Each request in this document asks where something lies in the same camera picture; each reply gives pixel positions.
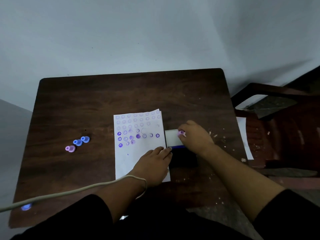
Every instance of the chair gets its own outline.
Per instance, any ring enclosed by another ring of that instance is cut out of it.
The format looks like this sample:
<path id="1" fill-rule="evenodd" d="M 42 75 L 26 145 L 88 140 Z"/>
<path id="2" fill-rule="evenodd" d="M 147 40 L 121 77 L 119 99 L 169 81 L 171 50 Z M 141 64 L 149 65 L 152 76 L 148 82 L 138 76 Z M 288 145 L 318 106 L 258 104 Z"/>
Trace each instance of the chair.
<path id="1" fill-rule="evenodd" d="M 255 113 L 235 109 L 246 117 L 253 168 L 298 168 L 320 172 L 320 96 L 291 88 L 250 83 L 231 100 L 234 107 L 253 95 L 293 99 L 297 104 L 258 119 Z"/>

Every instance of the hand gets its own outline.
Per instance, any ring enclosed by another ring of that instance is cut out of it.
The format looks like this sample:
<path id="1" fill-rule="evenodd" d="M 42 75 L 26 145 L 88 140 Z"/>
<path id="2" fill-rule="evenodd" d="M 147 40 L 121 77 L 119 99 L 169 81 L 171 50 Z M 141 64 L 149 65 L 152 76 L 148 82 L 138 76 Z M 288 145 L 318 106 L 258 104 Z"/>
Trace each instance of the hand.
<path id="1" fill-rule="evenodd" d="M 186 136 L 179 135 L 179 139 L 183 145 L 196 154 L 201 154 L 209 146 L 214 145 L 214 141 L 208 132 L 192 120 L 180 125 L 178 131 L 181 130 L 186 132 Z"/>
<path id="2" fill-rule="evenodd" d="M 172 158 L 171 148 L 162 146 L 147 151 L 134 165 L 128 175 L 133 175 L 146 180 L 148 187 L 154 187 L 164 180 L 169 170 L 168 166 Z"/>

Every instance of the dark brown tabletop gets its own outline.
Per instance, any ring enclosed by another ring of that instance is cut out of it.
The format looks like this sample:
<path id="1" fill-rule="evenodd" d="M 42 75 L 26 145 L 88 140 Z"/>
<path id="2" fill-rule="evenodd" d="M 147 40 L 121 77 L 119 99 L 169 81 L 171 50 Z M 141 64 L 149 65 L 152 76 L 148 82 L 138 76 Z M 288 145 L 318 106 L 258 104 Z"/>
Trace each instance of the dark brown tabletop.
<path id="1" fill-rule="evenodd" d="M 26 141 L 14 202 L 115 180 L 113 115 L 160 109 L 165 130 L 191 119 L 236 159 L 246 158 L 222 69 L 44 78 Z M 74 153 L 73 140 L 90 136 Z M 230 196 L 210 166 L 170 170 L 171 182 L 148 189 L 186 208 L 223 204 Z M 97 189 L 12 210 L 11 228 L 33 226 Z"/>

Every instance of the black shirt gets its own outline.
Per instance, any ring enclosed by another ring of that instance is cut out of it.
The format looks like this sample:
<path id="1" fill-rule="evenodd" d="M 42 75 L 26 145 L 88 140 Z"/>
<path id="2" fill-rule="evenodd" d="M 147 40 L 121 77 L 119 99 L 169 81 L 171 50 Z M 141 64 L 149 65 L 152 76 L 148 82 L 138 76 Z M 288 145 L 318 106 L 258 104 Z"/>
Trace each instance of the black shirt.
<path id="1" fill-rule="evenodd" d="M 108 206 L 91 194 L 12 239 L 250 239 L 173 203 L 136 200 L 113 224 Z M 320 208 L 291 190 L 271 200 L 252 223 L 263 239 L 318 239 Z"/>

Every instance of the floor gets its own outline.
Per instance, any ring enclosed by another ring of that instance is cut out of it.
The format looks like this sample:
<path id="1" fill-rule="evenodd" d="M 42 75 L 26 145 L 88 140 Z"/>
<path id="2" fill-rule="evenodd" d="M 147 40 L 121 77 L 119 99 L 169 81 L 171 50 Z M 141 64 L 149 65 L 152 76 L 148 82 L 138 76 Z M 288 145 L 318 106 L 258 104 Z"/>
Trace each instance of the floor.
<path id="1" fill-rule="evenodd" d="M 286 85 L 286 87 L 312 93 L 320 92 L 320 66 Z M 294 104 L 295 101 L 291 99 L 267 96 L 256 104 L 249 106 L 246 110 L 255 112 L 258 117 L 261 118 Z M 262 169 L 260 172 L 266 176 L 283 177 L 310 177 L 316 174 L 315 171 L 291 168 Z M 320 190 L 294 191 L 320 206 Z M 204 218 L 232 227 L 254 240 L 262 239 L 236 202 L 225 203 L 215 207 L 201 207 L 188 210 Z"/>

